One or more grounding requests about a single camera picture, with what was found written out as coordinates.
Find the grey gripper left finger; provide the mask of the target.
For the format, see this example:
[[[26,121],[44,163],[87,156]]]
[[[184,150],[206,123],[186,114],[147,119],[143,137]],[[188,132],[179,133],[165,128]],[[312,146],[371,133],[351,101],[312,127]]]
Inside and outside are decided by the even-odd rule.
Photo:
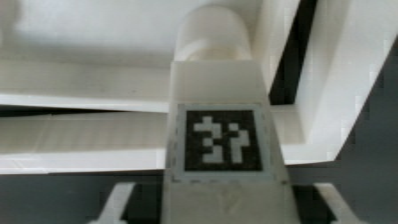
[[[119,182],[87,224],[159,224],[159,185]]]

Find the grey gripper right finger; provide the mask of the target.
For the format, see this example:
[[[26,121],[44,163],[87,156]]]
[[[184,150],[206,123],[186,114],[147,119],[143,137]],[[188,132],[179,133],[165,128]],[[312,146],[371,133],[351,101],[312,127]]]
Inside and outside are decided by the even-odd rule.
[[[296,220],[291,224],[369,224],[355,215],[332,183],[293,186]]]

